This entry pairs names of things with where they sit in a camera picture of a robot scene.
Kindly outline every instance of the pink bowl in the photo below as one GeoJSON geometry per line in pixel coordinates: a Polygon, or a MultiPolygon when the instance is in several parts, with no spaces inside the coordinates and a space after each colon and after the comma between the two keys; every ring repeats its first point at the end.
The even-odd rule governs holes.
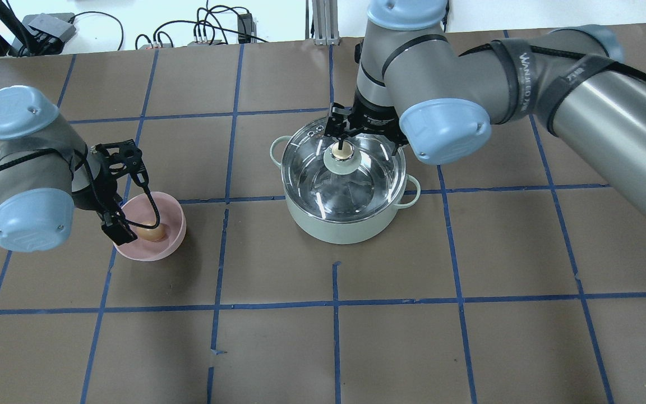
{"type": "MultiPolygon", "coordinates": [[[[125,245],[114,245],[119,254],[135,261],[156,261],[171,255],[181,245],[186,235],[186,217],[178,200],[163,192],[151,192],[165,225],[166,236],[161,241],[148,241],[139,237],[125,245]]],[[[128,220],[146,222],[154,220],[151,202],[145,194],[136,195],[121,208],[128,220]]]]}

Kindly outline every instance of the pot lid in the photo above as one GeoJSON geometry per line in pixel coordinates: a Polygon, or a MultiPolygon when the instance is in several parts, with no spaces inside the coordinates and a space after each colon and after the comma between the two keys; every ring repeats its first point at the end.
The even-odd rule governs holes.
{"type": "Polygon", "coordinates": [[[403,153],[384,136],[360,134],[339,143],[324,135],[326,118],[297,131],[285,146],[285,195],[312,217],[351,223],[393,204],[405,185],[403,153]]]}

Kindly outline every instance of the white pot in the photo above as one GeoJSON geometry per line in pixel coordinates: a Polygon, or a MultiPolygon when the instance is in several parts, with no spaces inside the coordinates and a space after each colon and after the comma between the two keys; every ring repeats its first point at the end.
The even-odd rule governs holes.
{"type": "MultiPolygon", "coordinates": [[[[271,144],[271,149],[269,150],[271,160],[276,164],[276,166],[282,169],[282,175],[284,174],[285,167],[282,167],[280,161],[277,161],[275,158],[274,148],[276,148],[280,143],[289,143],[291,139],[292,136],[282,136],[277,138],[271,144]]],[[[400,159],[403,160],[404,168],[404,156],[402,156],[402,154],[400,155],[400,159]]],[[[385,209],[379,210],[379,212],[376,212],[374,215],[370,215],[369,217],[362,218],[361,220],[356,220],[354,222],[332,222],[306,212],[302,207],[296,204],[286,187],[284,187],[285,203],[287,204],[290,215],[293,217],[295,222],[309,235],[328,243],[348,245],[368,240],[372,236],[382,232],[382,230],[384,230],[385,227],[387,227],[387,225],[393,220],[398,210],[409,208],[418,201],[421,194],[420,182],[418,182],[415,177],[408,174],[405,174],[405,179],[406,181],[410,181],[415,184],[416,194],[413,200],[407,202],[407,204],[400,203],[400,199],[403,197],[405,192],[405,186],[402,186],[392,196],[390,204],[388,204],[385,209]]]]}

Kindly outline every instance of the black tube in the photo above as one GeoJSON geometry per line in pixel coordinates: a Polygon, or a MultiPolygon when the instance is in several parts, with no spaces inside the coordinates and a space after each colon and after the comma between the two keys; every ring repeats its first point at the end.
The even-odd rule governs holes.
{"type": "Polygon", "coordinates": [[[0,20],[10,29],[11,33],[16,36],[22,44],[25,44],[29,54],[39,54],[41,52],[41,44],[36,41],[36,38],[26,29],[21,21],[16,18],[16,15],[0,0],[0,20]]]}

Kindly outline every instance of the table surface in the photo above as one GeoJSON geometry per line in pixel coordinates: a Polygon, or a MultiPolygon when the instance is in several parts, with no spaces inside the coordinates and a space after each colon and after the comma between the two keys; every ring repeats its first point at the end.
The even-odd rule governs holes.
{"type": "MultiPolygon", "coordinates": [[[[646,71],[646,25],[613,30],[646,71]]],[[[56,250],[0,248],[0,403],[646,402],[646,218],[532,118],[406,151],[423,195],[369,241],[295,225],[267,150],[351,103],[358,41],[0,59],[89,145],[136,140],[188,223],[154,263],[80,210],[56,250]]]]}

